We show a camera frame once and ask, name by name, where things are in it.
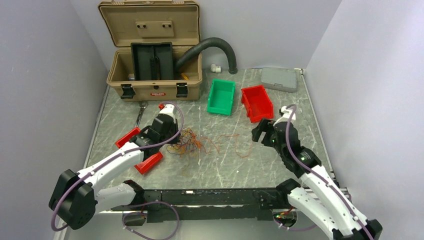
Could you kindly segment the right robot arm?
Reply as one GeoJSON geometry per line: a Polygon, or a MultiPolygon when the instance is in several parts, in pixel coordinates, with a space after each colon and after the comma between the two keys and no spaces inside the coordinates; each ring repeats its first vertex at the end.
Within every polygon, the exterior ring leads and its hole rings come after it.
{"type": "Polygon", "coordinates": [[[312,190],[311,196],[295,179],[276,187],[275,200],[282,207],[292,206],[305,214],[330,240],[378,240],[383,227],[368,219],[342,193],[321,160],[303,146],[291,122],[262,119],[251,131],[252,140],[275,149],[285,167],[312,190]]]}

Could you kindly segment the white pipe elbow fitting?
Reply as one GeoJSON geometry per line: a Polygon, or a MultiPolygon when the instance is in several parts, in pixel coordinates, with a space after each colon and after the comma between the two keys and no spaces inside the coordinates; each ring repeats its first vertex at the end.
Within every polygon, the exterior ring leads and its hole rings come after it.
{"type": "Polygon", "coordinates": [[[210,71],[213,73],[221,73],[222,72],[222,68],[220,65],[216,65],[216,64],[211,64],[210,65],[210,71]]]}

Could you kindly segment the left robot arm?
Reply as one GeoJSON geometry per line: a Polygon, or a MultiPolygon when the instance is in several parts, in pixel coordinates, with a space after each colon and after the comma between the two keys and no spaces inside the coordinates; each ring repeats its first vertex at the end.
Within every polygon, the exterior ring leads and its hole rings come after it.
{"type": "Polygon", "coordinates": [[[104,186],[137,164],[150,167],[162,146],[177,143],[181,131],[176,114],[163,109],[152,124],[121,138],[117,151],[111,155],[79,171],[63,171],[48,203],[53,211],[52,230],[80,229],[94,215],[118,206],[139,209],[144,203],[144,190],[134,181],[126,180],[110,188],[104,186]]]}

